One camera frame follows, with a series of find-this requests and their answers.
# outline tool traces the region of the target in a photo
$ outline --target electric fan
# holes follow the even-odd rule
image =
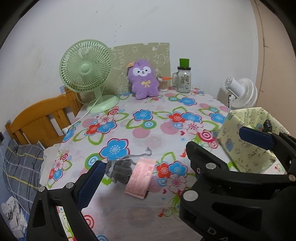
[[[236,81],[228,77],[224,87],[233,95],[229,96],[229,108],[233,110],[251,108],[257,100],[257,88],[250,79],[242,78]]]
[[[72,91],[94,91],[96,101],[87,106],[87,113],[99,113],[119,102],[114,95],[102,96],[100,88],[107,81],[111,69],[109,48],[100,41],[87,39],[66,51],[60,63],[60,76]]]

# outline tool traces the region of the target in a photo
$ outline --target yellow box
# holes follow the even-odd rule
[[[271,114],[261,107],[231,110],[219,131],[217,139],[240,172],[263,173],[277,160],[271,151],[245,142],[239,137],[239,129],[242,126],[262,130],[266,119],[270,120],[273,133],[289,134]]]

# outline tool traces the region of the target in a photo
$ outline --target pink packet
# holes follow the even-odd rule
[[[141,157],[126,185],[125,193],[144,199],[150,184],[156,160]]]

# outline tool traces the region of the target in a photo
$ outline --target yellow stripe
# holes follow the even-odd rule
[[[18,154],[18,153],[14,153],[14,152],[12,151],[12,149],[9,148],[9,146],[8,146],[7,148],[8,148],[13,154],[15,154],[15,155],[18,155],[18,156],[24,156],[24,155],[27,155],[27,156],[31,156],[31,157],[34,157],[34,158],[39,159],[39,160],[43,160],[43,158],[33,156],[33,155],[29,154],[29,153],[24,153],[24,154],[21,154],[21,155]]]
[[[29,184],[29,183],[27,183],[27,182],[25,182],[25,181],[23,181],[23,180],[20,180],[20,179],[18,179],[17,177],[14,177],[14,176],[11,176],[11,175],[7,175],[7,176],[10,177],[10,178],[13,178],[13,179],[15,179],[15,180],[18,180],[18,181],[21,182],[21,183],[27,184],[27,185],[30,186],[30,187],[33,187],[33,188],[37,189],[37,187],[35,187],[35,186],[33,186],[32,184]]]

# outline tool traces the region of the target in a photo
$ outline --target metal bolt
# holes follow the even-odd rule
[[[66,188],[72,188],[74,186],[74,183],[67,183]]]
[[[45,186],[39,187],[39,192],[43,192],[45,190]]]
[[[290,174],[290,175],[289,175],[289,180],[290,180],[291,182],[294,182],[294,181],[296,181],[296,177],[295,177],[294,175]]]
[[[183,198],[185,201],[192,202],[198,198],[198,193],[194,190],[188,190],[183,193]]]
[[[215,163],[210,162],[210,163],[207,163],[205,167],[208,168],[208,169],[213,170],[213,169],[215,169],[217,166],[216,166]]]

